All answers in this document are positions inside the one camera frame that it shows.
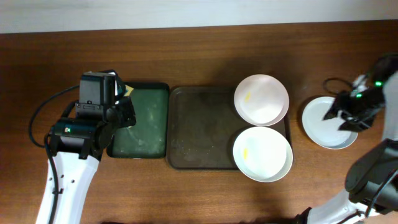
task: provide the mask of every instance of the white surface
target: white surface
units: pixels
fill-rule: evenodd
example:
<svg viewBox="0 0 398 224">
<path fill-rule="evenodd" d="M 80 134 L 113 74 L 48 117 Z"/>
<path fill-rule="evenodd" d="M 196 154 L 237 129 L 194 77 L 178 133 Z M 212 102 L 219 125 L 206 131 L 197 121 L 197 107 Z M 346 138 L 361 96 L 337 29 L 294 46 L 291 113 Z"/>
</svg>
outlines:
<svg viewBox="0 0 398 224">
<path fill-rule="evenodd" d="M 383 93 L 386 100 L 386 115 L 381 140 L 389 138 L 398 141 L 398 71 L 388 79 L 383 88 Z"/>
<path fill-rule="evenodd" d="M 0 0 L 0 32 L 398 19 L 396 0 Z"/>
<path fill-rule="evenodd" d="M 87 190 L 97 171 L 99 161 L 92 156 L 88 156 L 87 159 L 79 159 L 79 154 L 69 152 L 58 152 L 53 159 L 57 168 L 58 186 L 63 189 L 63 194 L 58 195 L 54 223 L 80 223 Z M 49 222 L 54 199 L 53 189 L 54 176 L 49 163 L 47 183 L 36 224 Z"/>
<path fill-rule="evenodd" d="M 243 131 L 235 140 L 233 156 L 243 174 L 260 182 L 283 178 L 293 163 L 289 142 L 277 131 L 266 127 Z"/>
<path fill-rule="evenodd" d="M 248 123 L 269 126 L 286 115 L 289 96 L 276 78 L 252 75 L 236 87 L 234 104 L 238 114 Z"/>
<path fill-rule="evenodd" d="M 348 192 L 342 190 L 338 195 L 333 197 L 324 205 L 312 208 L 308 214 L 307 224 L 336 224 L 357 210 L 365 212 L 368 206 L 361 203 L 352 203 L 348 200 Z M 372 208 L 369 216 L 379 215 Z M 354 224 L 365 218 L 365 215 L 356 216 L 344 222 L 344 224 Z"/>
<path fill-rule="evenodd" d="M 338 128 L 344 123 L 340 117 L 323 120 L 334 100 L 330 96 L 312 100 L 304 109 L 302 122 L 306 134 L 312 141 L 328 149 L 342 149 L 352 144 L 358 134 L 339 131 Z"/>
</svg>

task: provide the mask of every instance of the yellow object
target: yellow object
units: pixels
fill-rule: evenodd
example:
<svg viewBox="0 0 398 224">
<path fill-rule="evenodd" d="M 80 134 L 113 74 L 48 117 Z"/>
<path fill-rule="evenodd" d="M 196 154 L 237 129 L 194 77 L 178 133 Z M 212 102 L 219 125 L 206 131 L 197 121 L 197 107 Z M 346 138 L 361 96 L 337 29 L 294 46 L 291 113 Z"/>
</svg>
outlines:
<svg viewBox="0 0 398 224">
<path fill-rule="evenodd" d="M 251 97 L 251 92 L 247 93 L 246 97 L 244 98 L 244 102 L 247 103 Z"/>
<path fill-rule="evenodd" d="M 126 85 L 126 93 L 124 94 L 124 96 L 129 96 L 133 90 L 134 90 L 134 88 Z"/>
<path fill-rule="evenodd" d="M 245 148 L 243 149 L 243 160 L 246 160 L 248 158 L 248 149 Z"/>
</svg>

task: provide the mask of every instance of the white plate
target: white plate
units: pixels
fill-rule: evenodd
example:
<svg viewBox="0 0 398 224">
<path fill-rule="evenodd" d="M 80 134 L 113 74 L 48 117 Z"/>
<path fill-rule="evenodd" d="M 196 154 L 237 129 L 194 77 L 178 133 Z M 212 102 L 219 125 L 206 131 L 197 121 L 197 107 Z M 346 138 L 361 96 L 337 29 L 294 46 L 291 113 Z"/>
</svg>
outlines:
<svg viewBox="0 0 398 224">
<path fill-rule="evenodd" d="M 234 94 L 236 111 L 248 123 L 269 126 L 280 121 L 289 108 L 285 87 L 269 75 L 245 78 Z"/>
<path fill-rule="evenodd" d="M 266 127 L 243 131 L 235 140 L 233 156 L 244 175 L 260 182 L 283 178 L 293 163 L 289 142 L 277 131 Z"/>
<path fill-rule="evenodd" d="M 342 118 L 323 120 L 334 100 L 330 96 L 312 100 L 304 109 L 302 121 L 304 130 L 312 141 L 328 149 L 342 149 L 351 145 L 358 133 L 339 131 L 338 128 L 344 123 Z"/>
</svg>

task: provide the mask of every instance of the brown tabletop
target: brown tabletop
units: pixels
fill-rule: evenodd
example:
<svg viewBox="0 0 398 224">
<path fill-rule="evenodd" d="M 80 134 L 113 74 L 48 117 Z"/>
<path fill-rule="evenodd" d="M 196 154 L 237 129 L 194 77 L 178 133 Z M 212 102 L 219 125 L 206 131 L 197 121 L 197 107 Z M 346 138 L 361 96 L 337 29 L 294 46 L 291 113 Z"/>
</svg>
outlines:
<svg viewBox="0 0 398 224">
<path fill-rule="evenodd" d="M 328 77 L 353 80 L 385 52 L 398 51 L 398 21 L 331 22 L 181 29 L 104 30 L 0 35 L 0 223 L 33 223 L 47 158 L 28 138 L 33 111 L 79 83 L 86 71 L 113 68 L 124 81 L 235 86 L 263 73 L 290 96 L 294 165 L 270 184 L 239 171 L 177 171 L 165 159 L 113 159 L 105 153 L 87 193 L 82 223 L 237 223 L 291 218 L 344 188 L 351 164 L 381 138 L 382 116 L 354 144 L 329 150 L 300 127 L 307 99 L 326 95 Z M 42 140 L 68 93 L 34 123 Z M 367 223 L 394 223 L 398 214 Z"/>
</svg>

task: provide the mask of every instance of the yellow sticker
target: yellow sticker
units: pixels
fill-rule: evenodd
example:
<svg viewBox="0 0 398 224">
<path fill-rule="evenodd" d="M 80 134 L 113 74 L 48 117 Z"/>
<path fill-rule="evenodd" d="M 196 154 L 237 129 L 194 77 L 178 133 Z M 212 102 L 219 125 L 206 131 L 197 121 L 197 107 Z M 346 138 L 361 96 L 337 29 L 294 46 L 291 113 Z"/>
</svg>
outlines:
<svg viewBox="0 0 398 224">
<path fill-rule="evenodd" d="M 248 149 L 244 148 L 243 149 L 243 160 L 246 160 L 248 158 Z"/>
<path fill-rule="evenodd" d="M 251 92 L 246 94 L 246 97 L 244 98 L 244 102 L 247 103 L 249 101 L 250 97 L 251 97 Z"/>
</svg>

